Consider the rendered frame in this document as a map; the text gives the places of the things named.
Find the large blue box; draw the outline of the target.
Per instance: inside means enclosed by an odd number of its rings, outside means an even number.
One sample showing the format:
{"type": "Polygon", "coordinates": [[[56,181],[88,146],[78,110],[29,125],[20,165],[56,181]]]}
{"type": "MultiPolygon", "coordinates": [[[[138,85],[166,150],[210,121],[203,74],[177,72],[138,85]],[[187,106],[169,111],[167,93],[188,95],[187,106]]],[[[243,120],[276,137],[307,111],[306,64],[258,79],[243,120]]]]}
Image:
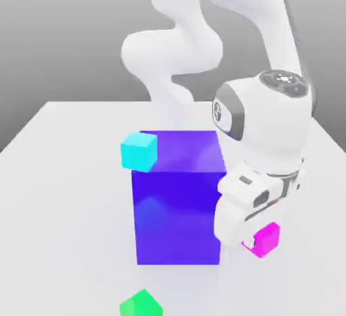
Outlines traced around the large blue box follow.
{"type": "Polygon", "coordinates": [[[139,265],[217,265],[218,182],[226,167],[216,132],[156,131],[150,172],[132,173],[139,265]]]}

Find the small cyan cube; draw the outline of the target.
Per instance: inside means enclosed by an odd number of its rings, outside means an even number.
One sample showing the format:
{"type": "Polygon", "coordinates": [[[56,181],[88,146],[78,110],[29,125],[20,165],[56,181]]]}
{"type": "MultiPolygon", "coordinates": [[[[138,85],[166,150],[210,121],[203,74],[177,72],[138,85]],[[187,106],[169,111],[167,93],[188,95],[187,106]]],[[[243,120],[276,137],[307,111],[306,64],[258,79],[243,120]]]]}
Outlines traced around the small cyan cube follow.
{"type": "Polygon", "coordinates": [[[157,161],[157,136],[144,132],[130,133],[120,144],[122,167],[149,172],[157,161]]]}

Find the small magenta cube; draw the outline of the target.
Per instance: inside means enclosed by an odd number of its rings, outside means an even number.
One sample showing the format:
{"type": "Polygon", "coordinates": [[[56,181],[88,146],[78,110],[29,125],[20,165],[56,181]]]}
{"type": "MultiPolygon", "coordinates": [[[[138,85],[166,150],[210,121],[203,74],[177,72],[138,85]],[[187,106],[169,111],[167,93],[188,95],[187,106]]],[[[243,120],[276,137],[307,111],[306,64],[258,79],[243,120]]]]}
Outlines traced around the small magenta cube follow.
{"type": "Polygon", "coordinates": [[[275,222],[269,223],[267,226],[256,232],[253,237],[255,238],[254,249],[248,249],[245,247],[244,242],[242,242],[242,245],[256,257],[263,258],[278,246],[280,226],[275,222]]]}

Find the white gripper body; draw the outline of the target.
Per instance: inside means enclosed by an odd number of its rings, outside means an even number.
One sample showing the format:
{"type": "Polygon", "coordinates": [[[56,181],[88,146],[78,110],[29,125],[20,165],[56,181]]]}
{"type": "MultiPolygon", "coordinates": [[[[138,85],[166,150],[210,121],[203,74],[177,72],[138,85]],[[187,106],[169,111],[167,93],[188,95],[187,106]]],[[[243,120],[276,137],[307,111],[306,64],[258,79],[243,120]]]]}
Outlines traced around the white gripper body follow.
{"type": "Polygon", "coordinates": [[[273,207],[249,213],[224,195],[217,202],[214,217],[214,234],[222,246],[234,247],[268,225],[273,207]]]}

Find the small green cube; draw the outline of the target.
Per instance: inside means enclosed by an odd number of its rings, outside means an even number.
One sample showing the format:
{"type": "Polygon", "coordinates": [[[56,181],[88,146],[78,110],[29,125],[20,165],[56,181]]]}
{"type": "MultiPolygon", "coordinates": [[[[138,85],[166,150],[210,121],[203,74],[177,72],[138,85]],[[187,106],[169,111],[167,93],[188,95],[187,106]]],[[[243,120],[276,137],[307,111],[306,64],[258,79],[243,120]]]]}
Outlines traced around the small green cube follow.
{"type": "Polygon", "coordinates": [[[143,289],[120,304],[120,316],[163,316],[163,308],[143,289]]]}

